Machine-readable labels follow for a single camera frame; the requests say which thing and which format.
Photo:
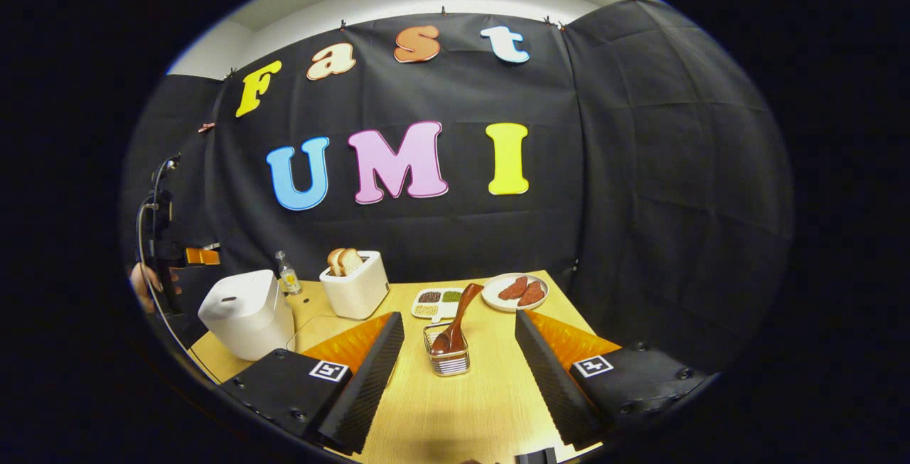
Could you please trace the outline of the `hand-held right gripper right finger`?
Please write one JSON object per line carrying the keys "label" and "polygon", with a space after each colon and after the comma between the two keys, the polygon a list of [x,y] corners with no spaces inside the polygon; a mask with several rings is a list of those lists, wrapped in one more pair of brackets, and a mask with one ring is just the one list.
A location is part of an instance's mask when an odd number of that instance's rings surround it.
{"label": "hand-held right gripper right finger", "polygon": [[618,347],[532,310],[517,311],[515,338],[560,438],[577,450],[657,426],[712,382],[649,344]]}

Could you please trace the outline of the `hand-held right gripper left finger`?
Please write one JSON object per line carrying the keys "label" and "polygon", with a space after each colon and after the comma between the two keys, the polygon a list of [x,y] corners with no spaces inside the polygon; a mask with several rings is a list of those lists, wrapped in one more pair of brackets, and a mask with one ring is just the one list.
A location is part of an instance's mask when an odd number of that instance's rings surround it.
{"label": "hand-held right gripper left finger", "polygon": [[270,351],[220,387],[303,441],[360,453],[404,339],[401,314],[390,312],[303,353]]}

